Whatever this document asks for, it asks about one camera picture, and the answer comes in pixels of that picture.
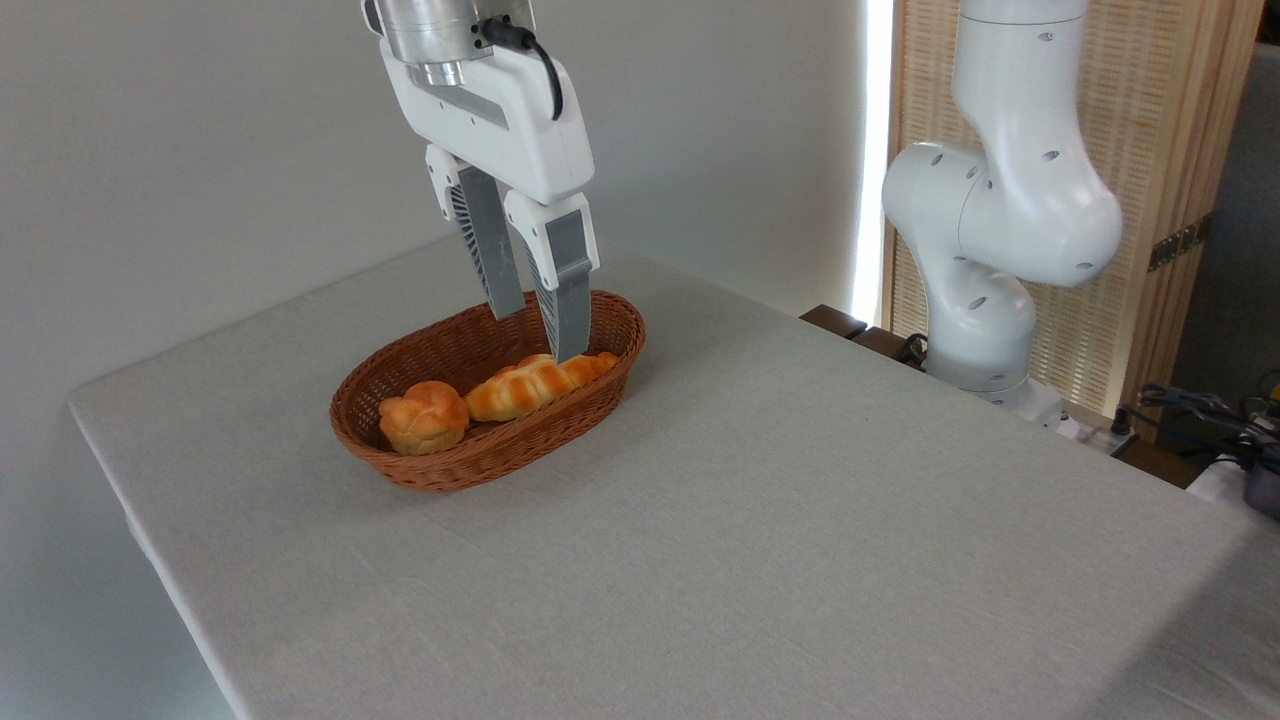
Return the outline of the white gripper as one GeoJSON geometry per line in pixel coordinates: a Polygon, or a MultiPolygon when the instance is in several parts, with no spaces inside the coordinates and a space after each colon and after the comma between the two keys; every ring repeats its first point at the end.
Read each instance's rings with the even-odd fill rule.
{"type": "Polygon", "coordinates": [[[600,259],[589,202],[577,192],[594,177],[595,163],[567,69],[553,63],[563,95],[554,119],[538,55],[498,47],[463,63],[461,86],[420,88],[387,41],[380,53],[399,109],[429,142],[425,163],[438,205],[462,233],[493,316],[502,320],[525,307],[506,210],[524,241],[550,352],[558,363],[585,354],[590,274],[600,259]],[[504,210],[493,177],[515,188],[504,210]]]}

